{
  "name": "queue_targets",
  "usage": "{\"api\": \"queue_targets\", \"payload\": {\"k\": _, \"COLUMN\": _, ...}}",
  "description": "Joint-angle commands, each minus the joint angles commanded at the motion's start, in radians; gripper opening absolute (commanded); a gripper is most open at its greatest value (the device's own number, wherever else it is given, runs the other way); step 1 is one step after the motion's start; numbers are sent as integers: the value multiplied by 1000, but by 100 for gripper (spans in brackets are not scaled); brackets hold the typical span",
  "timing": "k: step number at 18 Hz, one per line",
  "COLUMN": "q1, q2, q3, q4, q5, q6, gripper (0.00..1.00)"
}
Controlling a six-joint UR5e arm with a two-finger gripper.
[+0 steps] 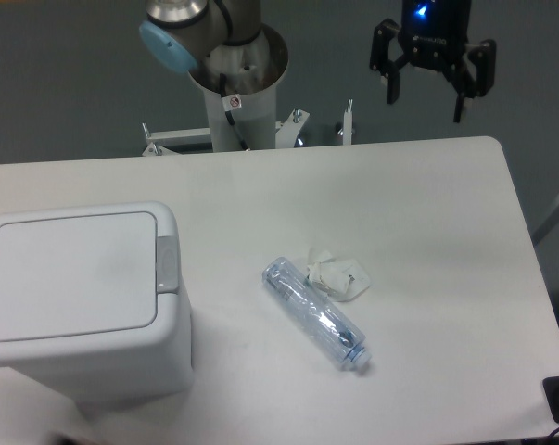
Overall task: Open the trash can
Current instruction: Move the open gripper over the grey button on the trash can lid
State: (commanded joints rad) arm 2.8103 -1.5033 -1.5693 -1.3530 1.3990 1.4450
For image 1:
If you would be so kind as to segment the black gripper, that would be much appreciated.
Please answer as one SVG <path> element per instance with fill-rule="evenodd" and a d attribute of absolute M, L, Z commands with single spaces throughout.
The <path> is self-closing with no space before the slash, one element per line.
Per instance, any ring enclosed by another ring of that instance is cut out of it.
<path fill-rule="evenodd" d="M 457 93 L 453 121 L 463 116 L 464 101 L 485 96 L 495 83 L 496 42 L 468 44 L 471 3 L 457 0 L 404 1 L 401 25 L 384 19 L 374 29 L 369 68 L 387 81 L 387 103 L 400 96 L 400 69 L 406 64 L 444 74 Z M 402 55 L 389 58 L 398 37 Z M 464 61 L 474 66 L 472 74 Z"/>

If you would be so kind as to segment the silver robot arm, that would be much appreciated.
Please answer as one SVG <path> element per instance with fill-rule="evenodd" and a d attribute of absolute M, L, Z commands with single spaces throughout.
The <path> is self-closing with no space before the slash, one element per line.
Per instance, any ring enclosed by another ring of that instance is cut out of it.
<path fill-rule="evenodd" d="M 387 102 L 400 95 L 406 65 L 440 72 L 454 88 L 454 121 L 467 99 L 485 96 L 495 82 L 496 43 L 470 44 L 468 1 L 404 1 L 401 20 L 374 29 L 370 70 L 387 82 Z M 196 71 L 216 49 L 246 47 L 263 33 L 258 1 L 148 1 L 139 33 L 168 70 Z"/>

